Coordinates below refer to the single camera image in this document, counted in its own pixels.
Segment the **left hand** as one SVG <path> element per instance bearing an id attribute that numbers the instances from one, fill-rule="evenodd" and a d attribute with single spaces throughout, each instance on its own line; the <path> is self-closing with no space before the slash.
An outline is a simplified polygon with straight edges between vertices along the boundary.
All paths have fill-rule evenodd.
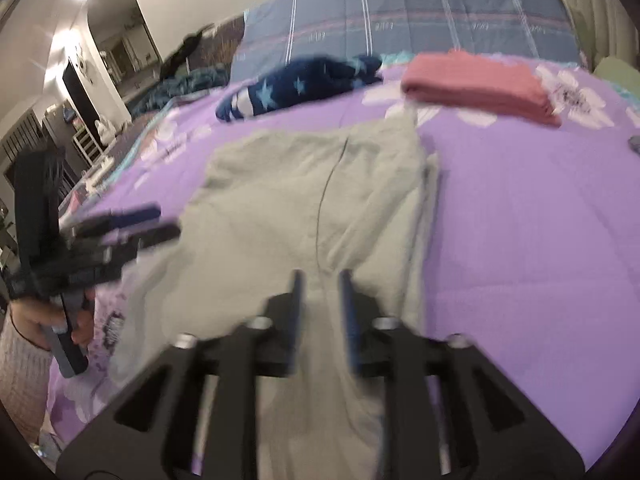
<path id="1" fill-rule="evenodd" d="M 24 297 L 12 300 L 9 314 L 17 333 L 34 346 L 49 351 L 43 329 L 64 324 L 65 316 L 61 307 L 37 298 Z M 92 310 L 82 310 L 77 315 L 77 327 L 72 333 L 72 341 L 81 347 L 87 347 L 93 340 L 94 319 Z"/>

